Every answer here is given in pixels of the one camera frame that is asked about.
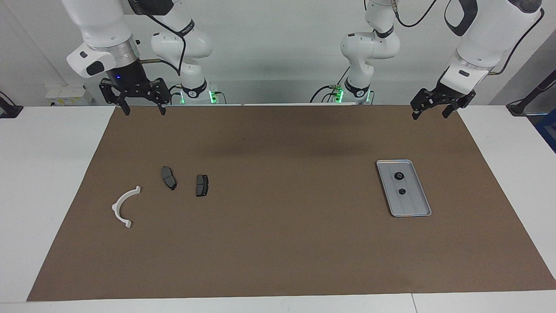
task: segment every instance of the white table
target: white table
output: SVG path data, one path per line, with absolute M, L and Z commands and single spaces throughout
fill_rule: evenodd
M 113 110 L 28 107 L 0 120 L 0 312 L 556 312 L 556 291 L 22 303 Z M 556 276 L 556 155 L 527 119 L 504 107 L 460 114 Z

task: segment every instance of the brown mat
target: brown mat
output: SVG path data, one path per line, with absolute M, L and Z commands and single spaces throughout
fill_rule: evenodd
M 410 113 L 116 110 L 28 300 L 556 289 L 461 118 Z M 389 214 L 375 162 L 397 158 L 431 217 Z M 111 205 L 136 185 L 127 229 Z

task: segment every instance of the black band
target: black band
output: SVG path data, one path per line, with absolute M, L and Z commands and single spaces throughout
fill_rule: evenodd
M 189 24 L 178 33 L 180 34 L 180 37 L 184 38 L 185 35 L 189 34 L 193 30 L 193 28 L 195 28 L 195 22 L 191 20 L 191 22 L 189 22 Z
M 369 88 L 371 85 L 361 89 L 361 88 L 357 88 L 357 87 L 353 87 L 349 82 L 348 82 L 349 78 L 346 79 L 346 83 L 344 84 L 346 86 L 346 89 L 352 93 L 356 98 L 361 98 L 363 97 L 367 91 L 369 91 Z
M 448 10 L 448 6 L 450 5 L 449 3 L 448 6 L 446 6 L 446 11 L 444 11 L 444 21 L 446 22 L 446 25 L 448 25 L 448 27 L 451 29 L 451 31 L 454 32 L 454 34 L 461 37 L 463 36 L 463 34 L 465 34 L 469 27 L 471 27 L 471 24 L 473 24 L 475 17 L 477 17 L 479 7 L 477 6 L 477 0 L 459 0 L 459 3 L 461 4 L 461 8 L 463 9 L 464 13 L 463 19 L 461 20 L 459 25 L 451 25 L 446 18 L 446 11 Z
M 205 80 L 205 82 L 203 82 L 203 84 L 197 88 L 194 89 L 189 89 L 189 88 L 185 88 L 183 87 L 182 89 L 185 91 L 185 93 L 187 94 L 188 97 L 192 98 L 192 99 L 196 99 L 199 97 L 199 95 L 205 91 L 207 89 L 207 80 Z
M 385 32 L 385 33 L 380 33 L 380 32 L 378 32 L 377 30 L 375 30 L 376 35 L 377 35 L 379 38 L 383 38 L 383 39 L 386 38 L 386 37 L 388 37 L 388 36 L 390 36 L 393 32 L 394 32 L 394 26 L 392 26 L 392 28 L 391 28 L 389 31 Z

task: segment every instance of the gray rectangular tray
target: gray rectangular tray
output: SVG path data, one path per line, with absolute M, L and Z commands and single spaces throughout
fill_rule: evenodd
M 416 217 L 432 214 L 410 160 L 380 160 L 376 162 L 376 167 L 393 216 Z

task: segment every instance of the white curved object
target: white curved object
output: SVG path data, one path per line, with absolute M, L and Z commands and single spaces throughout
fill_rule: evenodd
M 123 194 L 116 203 L 112 205 L 112 210 L 114 214 L 116 214 L 116 218 L 119 219 L 122 223 L 126 225 L 127 228 L 131 227 L 131 221 L 129 219 L 123 219 L 120 216 L 120 208 L 122 207 L 122 203 L 124 203 L 127 198 L 131 197 L 132 195 L 139 194 L 141 192 L 141 187 L 137 186 L 134 190 L 130 190 Z

